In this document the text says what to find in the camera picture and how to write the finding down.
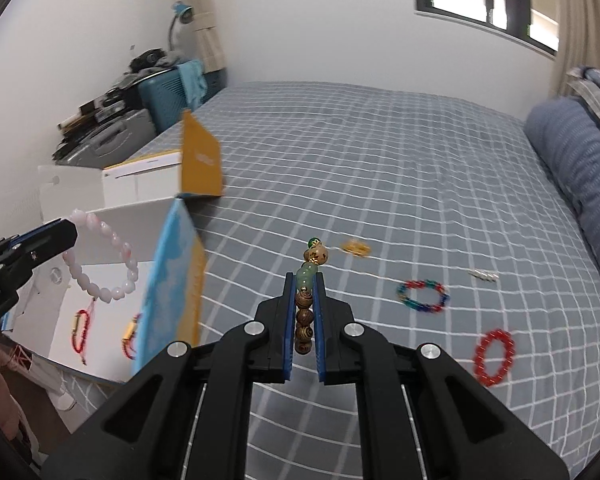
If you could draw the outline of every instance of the gray suitcase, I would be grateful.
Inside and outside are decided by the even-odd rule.
[[[94,129],[58,164],[103,170],[124,162],[154,138],[149,112],[145,108],[133,110]]]

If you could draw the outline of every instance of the wooden bead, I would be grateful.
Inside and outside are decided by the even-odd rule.
[[[314,304],[314,297],[308,290],[298,290],[296,292],[296,305],[299,308],[309,308]]]
[[[296,341],[307,343],[314,336],[314,329],[310,326],[296,326]]]
[[[306,343],[296,341],[295,346],[296,352],[298,352],[300,355],[307,355],[311,351],[311,348],[314,346],[314,344],[311,341],[308,341]]]
[[[329,259],[329,251],[322,245],[316,245],[304,252],[304,258],[312,264],[323,265]]]
[[[314,320],[314,313],[308,308],[301,308],[296,314],[296,321],[300,326],[310,326]]]

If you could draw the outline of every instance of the multicolored bead bracelet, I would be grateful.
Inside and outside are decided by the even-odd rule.
[[[440,294],[440,301],[435,304],[427,304],[427,303],[420,303],[419,301],[416,300],[412,300],[409,297],[409,289],[410,288],[432,288],[433,290],[435,290],[437,293]],[[446,293],[446,289],[444,287],[444,285],[442,285],[441,283],[435,282],[434,280],[426,280],[426,281],[419,281],[419,282],[412,282],[412,281],[408,281],[408,282],[404,282],[401,283],[400,285],[398,285],[398,289],[397,289],[397,294],[398,294],[398,298],[400,298],[400,300],[408,307],[412,308],[413,310],[417,310],[418,312],[440,312],[446,302],[449,299],[449,295]]]

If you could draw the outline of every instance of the blue lamp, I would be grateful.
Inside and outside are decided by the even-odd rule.
[[[175,2],[171,9],[175,13],[173,20],[171,20],[171,27],[169,27],[169,50],[173,50],[173,27],[176,22],[180,22],[183,25],[191,23],[193,21],[193,7],[184,4],[183,2]]]

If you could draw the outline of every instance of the metal screw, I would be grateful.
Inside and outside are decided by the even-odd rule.
[[[244,331],[249,335],[258,335],[264,332],[264,325],[259,321],[250,321],[244,326]]]
[[[426,345],[422,345],[420,353],[427,359],[437,359],[440,357],[440,348],[433,343],[427,343]]]
[[[176,341],[175,343],[171,343],[167,348],[167,354],[171,357],[182,357],[187,353],[187,345],[182,341]]]
[[[365,327],[360,325],[360,323],[349,323],[348,325],[345,325],[344,333],[351,337],[358,337],[365,333]]]

